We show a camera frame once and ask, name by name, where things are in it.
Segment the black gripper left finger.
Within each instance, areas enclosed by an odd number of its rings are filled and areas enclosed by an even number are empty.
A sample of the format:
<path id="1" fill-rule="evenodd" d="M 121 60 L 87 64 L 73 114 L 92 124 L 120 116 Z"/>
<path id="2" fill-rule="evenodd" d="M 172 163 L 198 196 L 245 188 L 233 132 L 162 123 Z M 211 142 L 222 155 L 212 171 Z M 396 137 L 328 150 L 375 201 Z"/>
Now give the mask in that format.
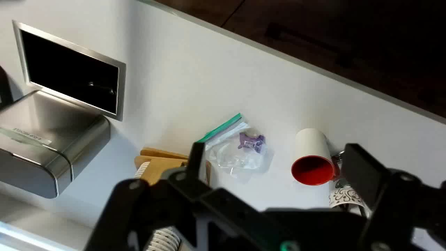
<path id="1" fill-rule="evenodd" d="M 167 170 L 153 185 L 142 178 L 120 181 L 85 251 L 142 251 L 165 227 L 173 227 L 195 251 L 208 251 L 208 226 L 198 219 L 198 196 L 211 191 L 198 178 L 204 153 L 205 143 L 195 142 L 187 166 Z"/>

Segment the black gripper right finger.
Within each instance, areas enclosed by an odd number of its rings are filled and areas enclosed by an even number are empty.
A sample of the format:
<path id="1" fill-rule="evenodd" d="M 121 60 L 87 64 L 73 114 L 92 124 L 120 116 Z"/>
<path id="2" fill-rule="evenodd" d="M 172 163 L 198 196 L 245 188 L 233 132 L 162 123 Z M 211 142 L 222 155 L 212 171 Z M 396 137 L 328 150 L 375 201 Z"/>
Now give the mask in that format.
<path id="1" fill-rule="evenodd" d="M 424 184 L 417 176 L 379 163 L 358 143 L 347 143 L 342 173 L 372 210 L 360 237 L 367 251 L 420 251 L 413 242 L 424 229 L 446 245 L 446 188 Z"/>

